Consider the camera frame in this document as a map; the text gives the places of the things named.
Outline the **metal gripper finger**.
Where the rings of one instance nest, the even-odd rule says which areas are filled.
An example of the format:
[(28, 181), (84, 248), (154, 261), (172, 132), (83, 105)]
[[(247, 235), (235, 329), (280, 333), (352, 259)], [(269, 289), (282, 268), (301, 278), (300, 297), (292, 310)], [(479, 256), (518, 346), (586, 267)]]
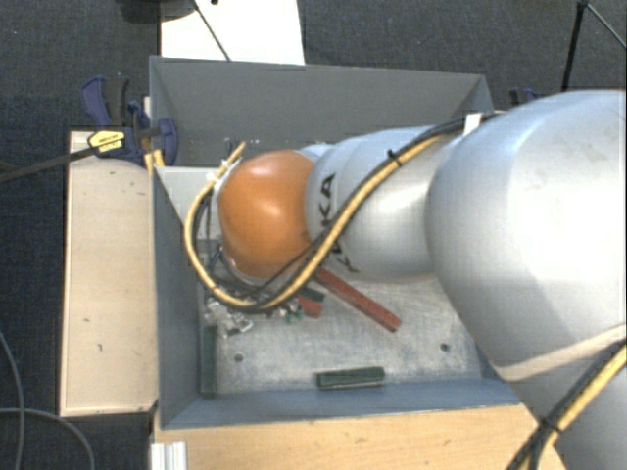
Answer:
[(222, 323), (222, 327), (223, 337), (233, 337), (250, 331), (254, 322), (246, 317), (229, 317)]
[(226, 306), (220, 302), (208, 298), (204, 302), (204, 320), (206, 323), (225, 323), (230, 319), (230, 313)]

